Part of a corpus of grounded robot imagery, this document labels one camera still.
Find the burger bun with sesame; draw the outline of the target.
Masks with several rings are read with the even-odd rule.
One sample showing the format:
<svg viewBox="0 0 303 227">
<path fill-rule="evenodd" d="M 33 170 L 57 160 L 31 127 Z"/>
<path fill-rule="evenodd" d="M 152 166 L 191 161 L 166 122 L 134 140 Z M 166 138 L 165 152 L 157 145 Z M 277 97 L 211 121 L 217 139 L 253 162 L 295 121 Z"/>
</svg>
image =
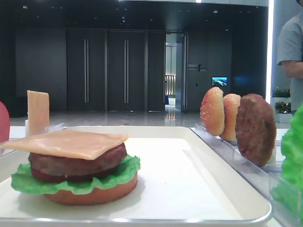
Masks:
<svg viewBox="0 0 303 227">
<path fill-rule="evenodd" d="M 205 129 L 213 136 L 219 136 L 224 130 L 223 91 L 218 87 L 209 89 L 203 97 L 200 107 L 200 119 Z"/>
</svg>

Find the brown meat patty on burger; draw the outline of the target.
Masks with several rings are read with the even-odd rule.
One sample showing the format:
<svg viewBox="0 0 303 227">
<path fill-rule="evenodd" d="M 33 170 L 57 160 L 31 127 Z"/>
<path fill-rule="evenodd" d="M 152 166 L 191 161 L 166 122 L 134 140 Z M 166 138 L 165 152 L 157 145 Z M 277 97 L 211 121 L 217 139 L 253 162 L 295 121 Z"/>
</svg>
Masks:
<svg viewBox="0 0 303 227">
<path fill-rule="evenodd" d="M 127 156 L 125 144 L 110 149 L 94 160 L 30 153 L 31 167 L 47 175 L 90 175 L 116 167 Z"/>
</svg>

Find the red tomato slice on burger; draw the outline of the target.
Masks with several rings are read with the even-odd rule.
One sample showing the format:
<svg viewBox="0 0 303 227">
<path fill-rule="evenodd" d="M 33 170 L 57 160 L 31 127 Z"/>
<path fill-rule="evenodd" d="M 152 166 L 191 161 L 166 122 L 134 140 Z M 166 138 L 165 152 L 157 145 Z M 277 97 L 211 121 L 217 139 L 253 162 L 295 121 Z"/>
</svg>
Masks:
<svg viewBox="0 0 303 227">
<path fill-rule="evenodd" d="M 101 171 L 99 173 L 94 173 L 89 175 L 56 176 L 56 175 L 48 175 L 31 168 L 31 174 L 36 180 L 45 183 L 62 183 L 65 181 L 78 183 L 78 182 L 91 182 L 93 177 L 98 179 L 104 178 L 109 174 L 113 173 L 115 170 L 116 170 L 115 168 L 112 168 L 112 169 L 107 169 L 105 171 Z"/>
</svg>

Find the orange cheese slice on burger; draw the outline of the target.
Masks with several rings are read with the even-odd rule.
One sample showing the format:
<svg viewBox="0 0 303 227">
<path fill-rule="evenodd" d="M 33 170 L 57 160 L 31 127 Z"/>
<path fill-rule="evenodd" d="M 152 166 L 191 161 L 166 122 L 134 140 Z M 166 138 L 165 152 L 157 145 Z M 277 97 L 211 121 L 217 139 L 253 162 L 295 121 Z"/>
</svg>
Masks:
<svg viewBox="0 0 303 227">
<path fill-rule="evenodd" d="M 102 134 L 64 129 L 9 140 L 0 147 L 56 157 L 94 160 L 127 139 L 126 134 Z"/>
</svg>

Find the upright brown meat patty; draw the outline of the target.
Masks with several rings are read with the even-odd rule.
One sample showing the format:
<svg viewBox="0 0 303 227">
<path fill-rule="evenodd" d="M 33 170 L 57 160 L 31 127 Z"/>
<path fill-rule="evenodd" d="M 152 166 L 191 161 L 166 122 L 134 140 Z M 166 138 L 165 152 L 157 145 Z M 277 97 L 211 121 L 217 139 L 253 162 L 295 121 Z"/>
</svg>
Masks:
<svg viewBox="0 0 303 227">
<path fill-rule="evenodd" d="M 240 99 L 235 133 L 241 155 L 265 166 L 275 146 L 276 123 L 273 108 L 262 96 L 248 94 Z"/>
</svg>

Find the upright orange cheese slice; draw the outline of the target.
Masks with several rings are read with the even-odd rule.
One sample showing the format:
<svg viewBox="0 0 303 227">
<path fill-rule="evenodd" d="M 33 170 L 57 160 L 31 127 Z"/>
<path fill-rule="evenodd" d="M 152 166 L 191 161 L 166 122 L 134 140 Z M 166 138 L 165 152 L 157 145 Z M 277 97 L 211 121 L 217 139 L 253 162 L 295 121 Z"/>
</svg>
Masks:
<svg viewBox="0 0 303 227">
<path fill-rule="evenodd" d="M 44 133 L 49 127 L 49 94 L 27 91 L 28 134 Z"/>
</svg>

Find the green lettuce leaf on burger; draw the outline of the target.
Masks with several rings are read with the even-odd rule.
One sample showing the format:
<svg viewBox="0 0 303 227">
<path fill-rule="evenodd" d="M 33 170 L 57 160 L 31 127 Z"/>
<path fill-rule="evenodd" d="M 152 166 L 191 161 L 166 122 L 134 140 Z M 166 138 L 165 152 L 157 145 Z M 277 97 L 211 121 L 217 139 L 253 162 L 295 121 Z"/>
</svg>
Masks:
<svg viewBox="0 0 303 227">
<path fill-rule="evenodd" d="M 89 194 L 93 189 L 111 189 L 130 182 L 141 168 L 140 158 L 128 155 L 117 169 L 102 179 L 93 178 L 90 182 L 45 183 L 36 180 L 31 174 L 30 164 L 20 164 L 17 172 L 11 175 L 11 187 L 27 194 L 55 194 L 60 190 L 70 191 L 75 195 Z"/>
</svg>

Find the upright red tomato slice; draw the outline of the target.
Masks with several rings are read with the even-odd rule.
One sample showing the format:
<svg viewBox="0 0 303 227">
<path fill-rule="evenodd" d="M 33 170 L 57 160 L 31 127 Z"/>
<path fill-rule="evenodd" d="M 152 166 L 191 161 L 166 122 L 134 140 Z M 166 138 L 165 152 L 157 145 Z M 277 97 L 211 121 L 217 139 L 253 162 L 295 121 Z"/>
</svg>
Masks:
<svg viewBox="0 0 303 227">
<path fill-rule="evenodd" d="M 10 119 L 6 106 L 0 102 L 0 143 L 9 140 Z"/>
</svg>

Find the upright green lettuce leaf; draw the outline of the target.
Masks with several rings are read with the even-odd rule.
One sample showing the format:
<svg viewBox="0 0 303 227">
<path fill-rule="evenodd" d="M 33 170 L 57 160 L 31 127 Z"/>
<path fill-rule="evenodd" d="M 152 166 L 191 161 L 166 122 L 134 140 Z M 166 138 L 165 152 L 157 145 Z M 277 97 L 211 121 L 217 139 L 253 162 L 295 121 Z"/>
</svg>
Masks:
<svg viewBox="0 0 303 227">
<path fill-rule="evenodd" d="M 291 128 L 282 137 L 282 179 L 272 190 L 272 197 L 296 217 L 303 219 L 303 108 L 291 120 Z"/>
</svg>

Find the white rectangular metal tray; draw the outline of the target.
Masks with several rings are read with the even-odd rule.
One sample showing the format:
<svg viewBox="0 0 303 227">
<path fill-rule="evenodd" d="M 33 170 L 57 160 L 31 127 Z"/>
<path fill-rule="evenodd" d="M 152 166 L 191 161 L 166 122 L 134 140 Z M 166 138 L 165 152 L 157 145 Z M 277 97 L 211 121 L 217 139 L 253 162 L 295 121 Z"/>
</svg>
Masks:
<svg viewBox="0 0 303 227">
<path fill-rule="evenodd" d="M 3 227 L 264 227 L 268 199 L 193 130 L 157 126 L 76 126 L 77 131 L 128 134 L 140 158 L 138 184 L 126 197 L 99 206 L 64 206 L 11 188 L 10 175 L 27 161 L 11 151 L 0 159 Z"/>
</svg>

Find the bottom burger bun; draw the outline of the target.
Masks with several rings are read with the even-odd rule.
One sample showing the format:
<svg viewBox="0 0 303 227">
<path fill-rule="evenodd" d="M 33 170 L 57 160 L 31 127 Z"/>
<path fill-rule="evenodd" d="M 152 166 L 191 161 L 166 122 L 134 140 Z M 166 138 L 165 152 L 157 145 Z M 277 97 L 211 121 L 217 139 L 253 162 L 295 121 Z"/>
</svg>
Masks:
<svg viewBox="0 0 303 227">
<path fill-rule="evenodd" d="M 53 202 L 63 205 L 100 205 L 110 203 L 127 196 L 137 186 L 137 182 L 138 176 L 137 173 L 135 173 L 134 177 L 128 183 L 118 184 L 110 189 L 102 190 L 94 188 L 91 193 L 83 195 L 76 195 L 71 191 L 60 190 L 55 194 L 45 194 L 45 197 Z"/>
</svg>

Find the white planter with flowers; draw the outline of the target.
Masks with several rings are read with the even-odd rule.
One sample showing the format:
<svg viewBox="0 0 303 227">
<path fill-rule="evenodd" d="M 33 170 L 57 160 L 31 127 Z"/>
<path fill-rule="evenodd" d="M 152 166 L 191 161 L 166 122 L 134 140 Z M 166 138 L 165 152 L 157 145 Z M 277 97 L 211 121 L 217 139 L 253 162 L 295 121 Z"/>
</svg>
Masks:
<svg viewBox="0 0 303 227">
<path fill-rule="evenodd" d="M 276 87 L 272 90 L 270 103 L 278 123 L 288 123 L 292 117 L 290 89 Z"/>
</svg>

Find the person in grey shirt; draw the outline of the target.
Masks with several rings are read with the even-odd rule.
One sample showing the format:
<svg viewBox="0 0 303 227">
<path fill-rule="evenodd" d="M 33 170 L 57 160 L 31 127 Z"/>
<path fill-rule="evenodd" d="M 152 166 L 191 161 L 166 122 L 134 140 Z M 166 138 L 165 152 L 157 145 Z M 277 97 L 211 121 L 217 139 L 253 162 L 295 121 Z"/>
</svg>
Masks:
<svg viewBox="0 0 303 227">
<path fill-rule="evenodd" d="M 303 103 L 303 13 L 291 18 L 278 37 L 277 64 L 291 79 L 292 114 Z"/>
</svg>

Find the small wall display screen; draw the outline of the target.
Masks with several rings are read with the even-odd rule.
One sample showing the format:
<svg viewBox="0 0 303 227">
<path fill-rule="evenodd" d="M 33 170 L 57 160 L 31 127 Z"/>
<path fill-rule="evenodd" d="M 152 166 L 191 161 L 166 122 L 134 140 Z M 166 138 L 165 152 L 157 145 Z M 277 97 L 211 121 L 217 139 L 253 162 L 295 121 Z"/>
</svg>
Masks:
<svg viewBox="0 0 303 227">
<path fill-rule="evenodd" d="M 227 86 L 227 77 L 212 77 L 212 86 Z"/>
</svg>

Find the right long clear plastic rail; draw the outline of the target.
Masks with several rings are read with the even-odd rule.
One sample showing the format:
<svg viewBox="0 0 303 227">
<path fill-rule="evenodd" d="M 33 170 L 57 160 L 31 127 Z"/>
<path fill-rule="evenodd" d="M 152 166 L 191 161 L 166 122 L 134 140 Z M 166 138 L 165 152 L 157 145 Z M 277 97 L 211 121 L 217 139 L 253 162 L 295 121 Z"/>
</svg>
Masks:
<svg viewBox="0 0 303 227">
<path fill-rule="evenodd" d="M 241 177 L 272 202 L 274 218 L 279 224 L 284 227 L 303 225 L 303 193 L 281 176 L 282 161 L 276 157 L 281 154 L 280 140 L 276 140 L 273 156 L 268 164 L 258 167 L 239 153 L 236 142 L 214 137 L 200 124 L 195 125 L 194 132 Z"/>
</svg>

